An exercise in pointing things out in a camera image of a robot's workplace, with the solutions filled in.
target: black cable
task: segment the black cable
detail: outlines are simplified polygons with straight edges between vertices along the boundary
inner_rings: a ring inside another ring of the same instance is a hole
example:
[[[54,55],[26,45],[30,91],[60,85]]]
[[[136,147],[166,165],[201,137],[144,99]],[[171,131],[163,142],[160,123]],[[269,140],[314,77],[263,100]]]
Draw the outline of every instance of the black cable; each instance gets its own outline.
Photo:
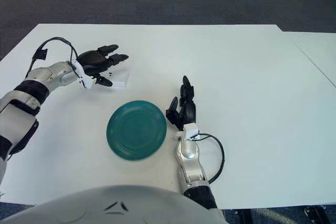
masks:
[[[45,46],[46,43],[48,43],[48,42],[50,42],[50,41],[52,41],[52,40],[59,40],[59,41],[62,41],[63,43],[65,43],[65,44],[67,44],[67,45],[71,48],[71,52],[72,52],[72,51],[75,52],[76,59],[78,59],[78,54],[77,54],[75,48],[72,46],[72,44],[71,44],[68,40],[66,40],[66,39],[64,39],[64,38],[62,38],[62,37],[53,37],[53,38],[47,39],[46,41],[44,41],[44,42],[43,42],[43,43],[36,49],[36,51],[35,51],[35,53],[34,53],[34,55],[33,55],[33,58],[31,59],[32,61],[31,61],[31,63],[30,63],[30,67],[29,67],[29,69],[28,69],[28,72],[27,72],[27,74],[26,74],[26,77],[28,76],[29,72],[32,70],[32,67],[33,67],[33,65],[34,65],[34,63],[35,63],[35,61],[36,61],[37,59],[42,59],[42,60],[45,60],[45,59],[46,59],[46,56],[47,56],[47,50],[46,50],[46,49],[45,49],[45,50],[42,50],[42,48]]]
[[[222,146],[222,143],[218,140],[218,138],[216,138],[215,136],[212,136],[210,134],[206,134],[206,133],[199,133],[200,136],[206,136],[204,138],[201,138],[201,139],[198,139],[198,140],[193,140],[193,141],[201,141],[201,140],[205,140],[209,137],[212,137],[216,142],[217,144],[219,145],[219,148],[221,153],[222,153],[222,161],[220,163],[220,167],[218,169],[218,172],[211,178],[209,179],[209,184],[211,184],[213,181],[215,181],[219,176],[220,174],[222,173],[222,170],[223,170],[223,167],[224,167],[224,163],[225,163],[225,154],[224,154],[224,148]]]

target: robotic hand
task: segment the robotic hand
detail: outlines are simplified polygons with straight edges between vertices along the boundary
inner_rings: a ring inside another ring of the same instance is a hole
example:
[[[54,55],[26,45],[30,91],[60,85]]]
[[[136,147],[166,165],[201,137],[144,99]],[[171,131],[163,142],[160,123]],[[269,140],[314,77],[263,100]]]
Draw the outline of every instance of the robotic hand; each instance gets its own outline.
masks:
[[[176,110],[177,97],[174,97],[169,109],[166,110],[166,117],[179,130],[175,135],[175,139],[179,141],[176,148],[176,157],[179,164],[177,173],[182,194],[224,218],[223,213],[217,209],[209,181],[200,164],[200,149],[196,141],[201,139],[200,131],[196,126],[196,105],[193,102],[193,98],[194,87],[191,86],[188,78],[184,76],[181,86],[180,112],[178,113]]]
[[[75,49],[71,43],[59,37],[50,40],[55,39],[68,44],[72,56]],[[85,88],[91,88],[94,82],[110,87],[112,82],[100,73],[128,58],[127,55],[119,54],[106,58],[118,48],[117,45],[111,45],[84,52],[79,56],[75,51],[75,60],[70,57],[70,62],[58,62],[50,67],[31,70],[36,59],[46,58],[47,49],[42,49],[45,43],[35,52],[23,82],[0,99],[0,183],[5,173],[8,155],[18,153],[27,145],[38,127],[35,116],[54,89],[66,86],[76,79]]]

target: green plate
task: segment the green plate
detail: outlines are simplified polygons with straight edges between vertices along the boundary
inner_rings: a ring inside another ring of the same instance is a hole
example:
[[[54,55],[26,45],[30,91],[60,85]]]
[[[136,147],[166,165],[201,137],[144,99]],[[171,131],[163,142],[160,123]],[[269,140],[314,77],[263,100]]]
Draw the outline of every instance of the green plate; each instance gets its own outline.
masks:
[[[162,145],[167,124],[161,110],[153,103],[132,101],[119,107],[107,125],[110,148],[127,160],[149,157]]]

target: white table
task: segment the white table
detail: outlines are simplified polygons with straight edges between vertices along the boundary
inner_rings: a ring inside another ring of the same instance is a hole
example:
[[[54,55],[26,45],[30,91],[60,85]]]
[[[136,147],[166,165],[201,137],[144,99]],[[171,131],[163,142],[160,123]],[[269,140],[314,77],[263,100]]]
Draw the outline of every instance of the white table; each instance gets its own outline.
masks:
[[[336,201],[336,89],[277,26],[41,24],[0,62],[0,96],[23,80],[36,48],[53,36],[79,53],[118,44],[130,58],[112,71],[128,71],[129,82],[111,90],[73,83],[51,93],[37,115],[37,133],[8,162],[1,201],[39,204],[117,184],[179,191],[175,127],[168,122],[153,156],[129,162],[109,149],[106,126],[132,100],[150,101],[164,113],[184,74],[195,87],[198,127],[225,148],[223,172],[211,185],[219,208]],[[36,67],[68,60],[67,46],[47,48],[47,60]],[[200,149],[212,177],[220,152],[211,140]]]
[[[286,34],[336,86],[336,34],[291,31]]]

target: white bracket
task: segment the white bracket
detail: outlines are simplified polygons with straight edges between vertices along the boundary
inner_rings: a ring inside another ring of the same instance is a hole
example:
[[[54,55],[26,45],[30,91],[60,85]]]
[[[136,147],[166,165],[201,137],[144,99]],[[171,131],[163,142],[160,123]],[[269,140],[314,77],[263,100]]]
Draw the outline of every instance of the white bracket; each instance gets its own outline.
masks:
[[[78,61],[72,60],[71,63],[76,68],[75,72],[79,76],[79,78],[77,78],[77,81],[79,83],[83,82],[85,88],[91,89],[91,87],[92,87],[93,83],[96,81],[96,79],[92,78],[91,76],[87,76],[84,72],[84,69],[83,69],[82,65]]]

